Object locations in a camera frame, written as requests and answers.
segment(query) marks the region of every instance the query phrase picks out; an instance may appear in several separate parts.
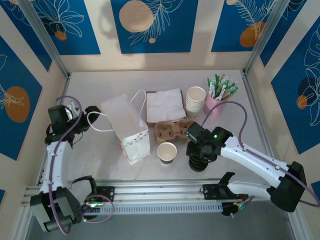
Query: white table surface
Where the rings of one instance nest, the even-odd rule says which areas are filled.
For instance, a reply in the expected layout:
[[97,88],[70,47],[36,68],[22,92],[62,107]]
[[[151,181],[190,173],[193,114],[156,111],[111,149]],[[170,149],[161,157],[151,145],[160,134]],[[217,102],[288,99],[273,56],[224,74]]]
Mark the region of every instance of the white table surface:
[[[248,121],[242,140],[249,146],[265,153],[265,148],[254,120],[253,112],[239,70],[171,70],[171,71],[113,71],[113,72],[74,72],[71,75],[67,95],[77,98],[82,108],[98,106],[106,100],[125,94],[131,99],[135,93],[145,91],[166,91],[180,88],[186,97],[187,90],[199,86],[208,91],[207,77],[215,74],[227,76],[238,81],[238,92],[231,98],[241,103],[248,112]],[[137,109],[143,101],[141,94],[134,100]],[[142,111],[142,119],[146,120],[146,107]],[[195,120],[201,124],[205,114],[201,111]],[[204,127],[213,130],[223,127],[235,136],[243,124],[244,113],[235,104],[226,104],[218,118],[209,118]],[[98,129],[109,129],[106,117],[100,116],[94,123]],[[98,132],[90,128],[83,138],[74,145],[68,165],[68,180],[92,175],[96,180],[179,180],[221,178],[226,172],[251,175],[256,174],[244,166],[219,156],[215,162],[209,163],[203,172],[190,169],[186,156],[187,143],[176,140],[174,144],[178,153],[169,165],[160,162],[157,156],[158,143],[154,129],[149,129],[151,155],[134,165],[129,165],[114,132]]]

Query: pink cup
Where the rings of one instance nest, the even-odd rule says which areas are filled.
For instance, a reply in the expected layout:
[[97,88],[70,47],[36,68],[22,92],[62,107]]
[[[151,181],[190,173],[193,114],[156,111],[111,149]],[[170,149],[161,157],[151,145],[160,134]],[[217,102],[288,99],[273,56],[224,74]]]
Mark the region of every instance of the pink cup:
[[[208,115],[208,113],[210,112],[210,110],[217,104],[221,103],[221,101],[218,101],[218,100],[215,100],[213,99],[210,95],[207,95],[206,96],[206,99],[205,99],[205,103],[204,103],[204,106],[203,106],[203,112],[205,115]],[[218,117],[223,108],[224,108],[225,104],[221,104],[219,106],[217,106],[211,113],[210,113],[210,118],[216,118]]]

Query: paper bag handle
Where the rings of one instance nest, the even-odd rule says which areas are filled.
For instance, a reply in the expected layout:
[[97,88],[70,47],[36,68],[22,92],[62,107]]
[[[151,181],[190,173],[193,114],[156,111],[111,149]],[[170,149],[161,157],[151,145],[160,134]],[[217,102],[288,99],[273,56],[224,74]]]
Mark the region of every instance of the paper bag handle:
[[141,110],[140,110],[140,113],[139,113],[139,117],[140,117],[141,112],[142,112],[142,109],[144,108],[144,105],[145,105],[145,103],[146,103],[146,99],[147,99],[147,93],[146,93],[146,91],[143,90],[143,89],[140,89],[140,90],[133,96],[133,98],[132,98],[131,101],[130,101],[130,103],[131,103],[132,100],[135,99],[135,97],[136,97],[136,96],[138,95],[138,93],[140,93],[141,91],[144,93],[144,101],[143,101],[143,104],[142,104],[142,107],[141,107]]
[[112,132],[112,131],[114,131],[113,129],[100,130],[100,129],[95,128],[95,127],[92,125],[92,123],[90,122],[90,120],[89,120],[89,115],[90,115],[90,114],[100,114],[100,115],[105,116],[105,117],[106,117],[107,115],[105,115],[105,114],[103,114],[103,113],[101,113],[101,112],[98,112],[98,111],[91,111],[91,112],[89,112],[89,113],[87,114],[86,120],[88,121],[88,124],[89,124],[94,130],[96,130],[96,131],[98,131],[98,132]]

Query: cardboard cup holder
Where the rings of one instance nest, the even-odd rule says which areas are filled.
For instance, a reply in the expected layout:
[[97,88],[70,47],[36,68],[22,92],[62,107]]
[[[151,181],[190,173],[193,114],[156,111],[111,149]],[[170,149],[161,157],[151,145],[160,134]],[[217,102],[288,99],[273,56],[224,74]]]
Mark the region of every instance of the cardboard cup holder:
[[176,138],[188,141],[185,135],[186,130],[193,124],[195,120],[186,118],[174,123],[172,121],[160,121],[154,126],[154,135],[157,143],[173,142]]

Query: stack of paper cups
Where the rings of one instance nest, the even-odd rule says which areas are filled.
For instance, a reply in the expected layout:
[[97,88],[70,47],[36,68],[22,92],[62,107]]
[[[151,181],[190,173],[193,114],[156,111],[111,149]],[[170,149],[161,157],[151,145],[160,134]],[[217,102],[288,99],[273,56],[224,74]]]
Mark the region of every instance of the stack of paper cups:
[[185,107],[186,115],[189,118],[196,117],[203,108],[206,99],[206,91],[199,87],[193,86],[186,93]]

